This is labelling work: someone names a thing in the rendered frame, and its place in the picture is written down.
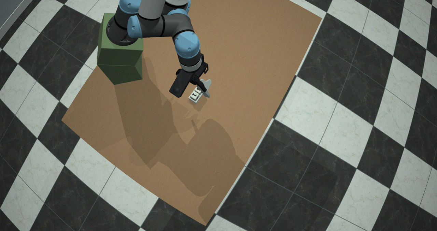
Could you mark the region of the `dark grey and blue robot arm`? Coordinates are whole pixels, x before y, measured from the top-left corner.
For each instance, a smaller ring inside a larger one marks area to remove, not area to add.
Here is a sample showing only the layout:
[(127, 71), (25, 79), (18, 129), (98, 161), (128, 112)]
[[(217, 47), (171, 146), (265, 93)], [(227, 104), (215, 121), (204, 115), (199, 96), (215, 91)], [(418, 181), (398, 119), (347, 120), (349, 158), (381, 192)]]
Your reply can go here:
[[(188, 16), (191, 0), (119, 0), (106, 27), (108, 39), (128, 46), (138, 38), (172, 37), (181, 68), (195, 71), (201, 66), (201, 44)], [(181, 69), (170, 93), (181, 97), (195, 73)]]

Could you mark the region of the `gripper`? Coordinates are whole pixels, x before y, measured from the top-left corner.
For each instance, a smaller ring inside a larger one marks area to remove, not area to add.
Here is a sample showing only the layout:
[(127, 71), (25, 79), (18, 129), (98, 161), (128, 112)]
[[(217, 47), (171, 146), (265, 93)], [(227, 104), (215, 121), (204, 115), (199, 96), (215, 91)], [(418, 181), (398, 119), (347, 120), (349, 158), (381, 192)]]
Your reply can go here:
[[(195, 70), (195, 71), (185, 71), (184, 70), (184, 72), (195, 73), (194, 76), (192, 77), (190, 83), (197, 85), (197, 88), (199, 90), (201, 90), (203, 95), (205, 97), (210, 98), (210, 94), (209, 94), (208, 90), (209, 90), (209, 87), (212, 83), (212, 80), (209, 79), (209, 80), (205, 81), (203, 79), (199, 79), (199, 77), (203, 74), (203, 72), (204, 72), (204, 74), (206, 74), (206, 72), (209, 70), (209, 65), (206, 62), (204, 62), (202, 53), (201, 53), (201, 60), (202, 60), (201, 66), (197, 70)], [(207, 68), (207, 70), (206, 70), (206, 68)]]

